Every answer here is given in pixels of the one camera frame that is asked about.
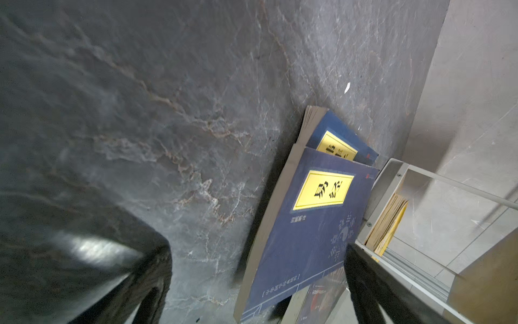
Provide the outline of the navy book yin-yang cover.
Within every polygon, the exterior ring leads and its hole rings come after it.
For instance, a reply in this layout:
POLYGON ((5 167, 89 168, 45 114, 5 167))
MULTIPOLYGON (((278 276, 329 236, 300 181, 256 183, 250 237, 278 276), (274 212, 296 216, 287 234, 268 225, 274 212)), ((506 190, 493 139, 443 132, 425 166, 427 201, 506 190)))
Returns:
POLYGON ((378 174, 375 167, 294 144, 250 249, 237 323, 342 267, 378 174))

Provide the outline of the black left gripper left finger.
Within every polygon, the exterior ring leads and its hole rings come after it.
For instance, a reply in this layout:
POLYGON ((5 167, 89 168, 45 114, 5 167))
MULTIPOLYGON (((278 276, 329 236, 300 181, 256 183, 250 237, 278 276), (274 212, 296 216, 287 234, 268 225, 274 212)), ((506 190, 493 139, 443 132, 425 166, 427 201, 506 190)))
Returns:
POLYGON ((137 249, 119 242, 88 242, 81 261, 107 276, 95 301, 70 323, 158 323, 173 274, 171 247, 137 249))

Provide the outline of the blue book yellow label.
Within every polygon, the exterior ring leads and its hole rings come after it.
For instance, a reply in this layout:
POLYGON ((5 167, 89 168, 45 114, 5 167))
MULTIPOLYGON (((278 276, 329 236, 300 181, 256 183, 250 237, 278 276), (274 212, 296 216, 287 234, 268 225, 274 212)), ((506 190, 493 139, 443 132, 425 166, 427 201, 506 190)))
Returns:
POLYGON ((297 142, 317 151, 367 166, 373 166, 379 156, 325 107, 306 107, 297 142))

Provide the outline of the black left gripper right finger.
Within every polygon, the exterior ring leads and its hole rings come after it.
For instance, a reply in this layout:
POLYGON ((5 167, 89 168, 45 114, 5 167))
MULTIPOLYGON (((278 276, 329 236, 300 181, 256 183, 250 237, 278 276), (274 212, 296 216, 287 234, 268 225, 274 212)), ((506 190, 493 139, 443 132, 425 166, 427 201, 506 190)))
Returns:
POLYGON ((355 244, 345 250, 344 270, 359 323, 444 323, 445 318, 414 296, 355 244))

